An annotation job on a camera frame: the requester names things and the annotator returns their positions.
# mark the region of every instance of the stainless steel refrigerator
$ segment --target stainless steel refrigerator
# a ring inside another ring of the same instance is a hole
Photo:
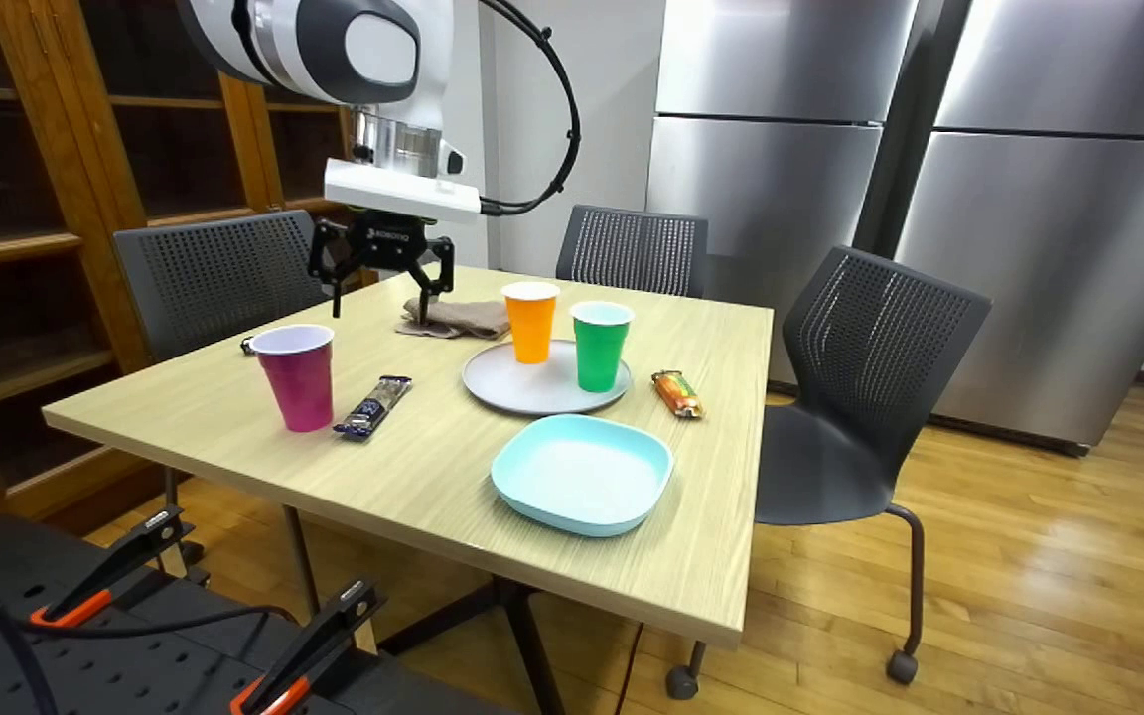
[[[1144,0],[973,0],[893,250],[991,297],[936,411],[1092,447],[1144,364]]]
[[[672,0],[646,211],[704,214],[709,297],[778,319],[848,244],[913,0]],[[774,340],[769,377],[794,379]]]

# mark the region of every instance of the plastic cup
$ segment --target plastic cup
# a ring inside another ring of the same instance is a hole
[[[560,289],[553,280],[513,280],[499,292],[505,292],[516,361],[542,364]]]
[[[614,390],[614,369],[623,353],[628,324],[634,311],[614,300],[574,300],[571,334],[574,334],[574,385],[585,393]]]
[[[250,336],[250,353],[259,358],[289,432],[332,423],[332,329],[275,324]]]

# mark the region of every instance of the black chair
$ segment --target black chair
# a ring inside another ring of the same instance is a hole
[[[571,205],[554,277],[656,292],[704,292],[704,240],[707,217]]]
[[[798,395],[765,409],[754,520],[889,511],[910,524],[910,634],[884,664],[893,681],[918,676],[926,601],[926,529],[893,505],[893,484],[983,315],[977,292],[836,244],[782,321]],[[704,643],[672,669],[672,695],[695,695],[700,657]]]
[[[152,358],[176,358],[325,300],[320,280],[305,272],[311,239],[305,211],[116,228]],[[284,507],[284,524],[305,603],[317,612],[296,507]]]

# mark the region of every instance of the wooden cabinet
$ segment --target wooden cabinet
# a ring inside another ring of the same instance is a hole
[[[325,205],[344,127],[215,74],[172,0],[0,0],[0,507],[86,529],[160,489],[39,419],[145,361],[116,228]]]

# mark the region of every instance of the blue plate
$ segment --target blue plate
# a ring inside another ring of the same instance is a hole
[[[594,541],[638,529],[665,477],[663,439],[594,416],[532,419],[492,458],[492,489],[508,507]]]

